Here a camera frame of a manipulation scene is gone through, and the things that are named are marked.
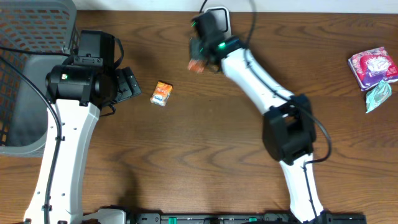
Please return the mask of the orange white tissue pack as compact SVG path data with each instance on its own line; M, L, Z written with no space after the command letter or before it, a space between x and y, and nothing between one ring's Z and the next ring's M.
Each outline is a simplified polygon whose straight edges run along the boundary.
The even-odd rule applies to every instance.
M159 106L165 106L172 90L172 85L164 82L157 82L150 102Z

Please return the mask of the pink purple liner pack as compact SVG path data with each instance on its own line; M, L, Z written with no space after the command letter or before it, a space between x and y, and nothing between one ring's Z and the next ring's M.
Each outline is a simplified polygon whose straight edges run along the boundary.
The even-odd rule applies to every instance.
M361 91L368 91L380 81L397 81L397 64L385 47L378 47L354 54L348 59L348 65L358 82Z

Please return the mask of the teal snack wrapper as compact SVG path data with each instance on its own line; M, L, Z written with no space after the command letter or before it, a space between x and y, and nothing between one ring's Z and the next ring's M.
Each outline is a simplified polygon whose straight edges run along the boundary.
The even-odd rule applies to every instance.
M370 113L392 95L390 84L381 80L375 88L366 93L366 113Z

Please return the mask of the orange Top chocolate bar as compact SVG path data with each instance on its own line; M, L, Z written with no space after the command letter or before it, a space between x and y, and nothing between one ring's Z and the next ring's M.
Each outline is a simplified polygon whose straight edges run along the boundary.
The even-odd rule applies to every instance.
M191 72L203 73L206 68L206 63L204 60L191 59L187 68Z

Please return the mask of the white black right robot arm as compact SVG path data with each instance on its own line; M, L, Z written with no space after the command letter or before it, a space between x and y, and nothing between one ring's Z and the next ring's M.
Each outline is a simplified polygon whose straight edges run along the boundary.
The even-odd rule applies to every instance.
M195 16L192 26L198 36L193 52L219 66L262 114L262 142L282 168L289 190L290 212L301 223L319 222L324 208L313 175L317 120L309 99L277 83L256 61L247 43L224 35L212 13Z

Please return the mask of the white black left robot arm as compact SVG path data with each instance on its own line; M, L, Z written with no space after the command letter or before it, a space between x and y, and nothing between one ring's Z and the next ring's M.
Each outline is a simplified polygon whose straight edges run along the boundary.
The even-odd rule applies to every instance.
M75 54L54 66L45 77L48 126L35 193L24 223L128 223L128 213L108 206L85 215L83 177L90 140L103 108L140 94L129 67L114 50L115 36L83 30Z

